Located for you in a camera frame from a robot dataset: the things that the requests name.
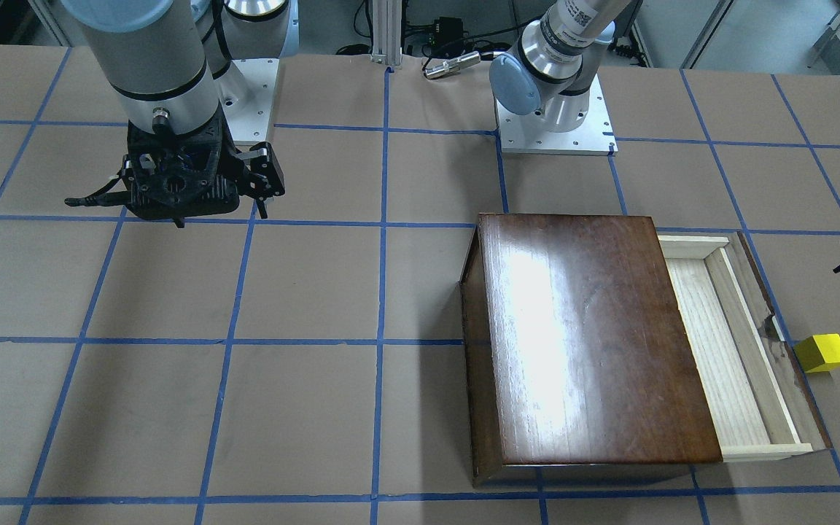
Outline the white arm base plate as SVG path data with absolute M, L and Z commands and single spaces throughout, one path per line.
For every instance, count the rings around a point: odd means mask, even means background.
M 237 145 L 270 140 L 280 65 L 277 58 L 237 60 L 216 80 L 231 136 Z
M 588 92 L 558 94 L 539 113 L 513 114 L 499 101 L 494 113 L 504 153 L 613 155 L 619 150 L 597 74 Z

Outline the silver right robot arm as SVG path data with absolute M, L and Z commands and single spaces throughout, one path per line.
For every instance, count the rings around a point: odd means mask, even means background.
M 267 218 L 286 192 L 267 141 L 267 84 L 299 50 L 296 1 L 66 1 L 128 118 L 116 175 L 70 207 L 122 206 L 148 222 L 236 211 Z

